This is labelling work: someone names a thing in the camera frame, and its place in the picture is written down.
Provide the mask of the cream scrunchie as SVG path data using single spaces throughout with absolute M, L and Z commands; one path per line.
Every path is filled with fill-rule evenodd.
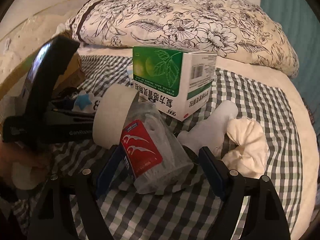
M 262 126 L 246 117 L 232 119 L 227 125 L 227 135 L 236 144 L 235 149 L 222 157 L 228 169 L 248 178 L 264 175 L 270 151 Z

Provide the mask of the checkered bed sheet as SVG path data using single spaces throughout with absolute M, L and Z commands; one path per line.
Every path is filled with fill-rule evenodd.
M 70 196 L 88 239 L 290 239 L 302 192 L 301 149 L 284 93 L 217 69 L 205 119 L 179 122 L 134 103 L 119 128 L 112 92 L 130 92 L 130 57 L 82 56 L 81 88 L 103 95 L 91 122 L 31 131 L 55 145 L 56 172 L 30 217 L 28 239 L 78 239 Z M 257 121 L 266 166 L 247 175 L 220 158 L 237 121 Z

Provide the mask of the floral duvet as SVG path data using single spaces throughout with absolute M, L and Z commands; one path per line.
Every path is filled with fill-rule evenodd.
M 299 70 L 282 26 L 247 0 L 88 0 L 66 29 L 86 44 L 208 51 L 292 79 Z

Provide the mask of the clear bag with red card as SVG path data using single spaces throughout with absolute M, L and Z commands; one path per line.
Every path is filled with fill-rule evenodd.
M 138 194 L 162 191 L 184 179 L 194 166 L 155 105 L 148 102 L 132 104 L 120 142 Z

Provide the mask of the white toy with blue star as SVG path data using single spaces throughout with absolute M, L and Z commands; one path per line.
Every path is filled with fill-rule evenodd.
M 82 90 L 76 97 L 72 111 L 93 114 L 97 111 L 102 97 L 94 96 L 93 93 Z

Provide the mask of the green white medicine box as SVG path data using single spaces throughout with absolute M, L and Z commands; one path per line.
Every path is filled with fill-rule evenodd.
M 160 112 L 183 121 L 208 101 L 215 53 L 135 46 L 132 56 L 134 88 Z

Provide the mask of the white tape roll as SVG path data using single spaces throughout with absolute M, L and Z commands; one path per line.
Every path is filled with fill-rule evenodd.
M 103 94 L 93 122 L 93 141 L 105 149 L 120 142 L 125 120 L 138 91 L 120 84 L 111 85 Z

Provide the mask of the teal curtain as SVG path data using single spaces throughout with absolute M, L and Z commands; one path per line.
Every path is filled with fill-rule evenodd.
M 293 83 L 313 111 L 319 111 L 319 21 L 305 0 L 261 0 L 260 6 L 282 25 L 299 59 Z

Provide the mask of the brown cardboard box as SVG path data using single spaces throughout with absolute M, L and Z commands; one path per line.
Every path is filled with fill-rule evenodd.
M 32 53 L 21 62 L 18 62 L 13 57 L 1 57 L 1 99 L 5 96 L 20 95 L 35 56 L 36 54 Z M 84 71 L 81 68 L 80 56 L 75 53 L 65 73 L 58 77 L 52 96 L 57 96 L 65 88 L 78 87 L 85 78 Z

